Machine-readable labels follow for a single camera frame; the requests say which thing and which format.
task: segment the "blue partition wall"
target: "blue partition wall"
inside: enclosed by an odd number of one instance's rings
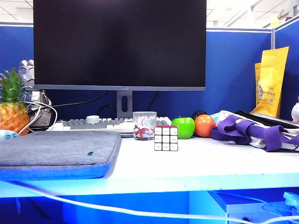
[[[275,34],[276,48],[290,46],[285,65],[281,96],[281,118],[292,120],[291,111],[299,96],[299,19],[278,28]]]
[[[0,27],[0,70],[18,67],[23,59],[33,58],[32,27]],[[150,108],[158,116],[171,119],[191,116],[202,109],[212,114],[220,110],[250,112],[255,107],[255,69],[262,51],[270,49],[269,32],[208,30],[206,33],[206,91],[160,92]],[[103,91],[47,91],[53,105],[88,101]],[[155,92],[133,92],[133,110],[147,109]],[[59,119],[84,118],[96,114],[103,105],[116,105],[116,93],[85,105],[58,108]],[[115,117],[112,108],[101,111],[102,117]]]

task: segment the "clear cup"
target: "clear cup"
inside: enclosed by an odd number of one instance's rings
[[[154,139],[154,130],[157,125],[157,112],[137,111],[133,112],[135,124],[134,139],[151,140]]]

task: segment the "office ceiling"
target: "office ceiling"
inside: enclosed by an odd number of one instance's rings
[[[298,14],[299,0],[207,0],[207,28],[270,28]],[[1,22],[33,22],[33,0],[0,0]]]

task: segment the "monitor stand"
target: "monitor stand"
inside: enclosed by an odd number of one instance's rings
[[[133,92],[124,90],[116,91],[116,117],[133,117]]]

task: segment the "purple bag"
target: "purple bag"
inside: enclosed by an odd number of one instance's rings
[[[221,121],[217,127],[212,128],[212,138],[221,141],[234,141],[238,145],[248,145],[250,137],[261,139],[265,142],[266,152],[272,152],[284,148],[286,144],[295,150],[299,145],[299,135],[286,137],[282,133],[288,133],[282,126],[262,127],[252,121],[242,119],[236,122],[239,117],[230,115]]]

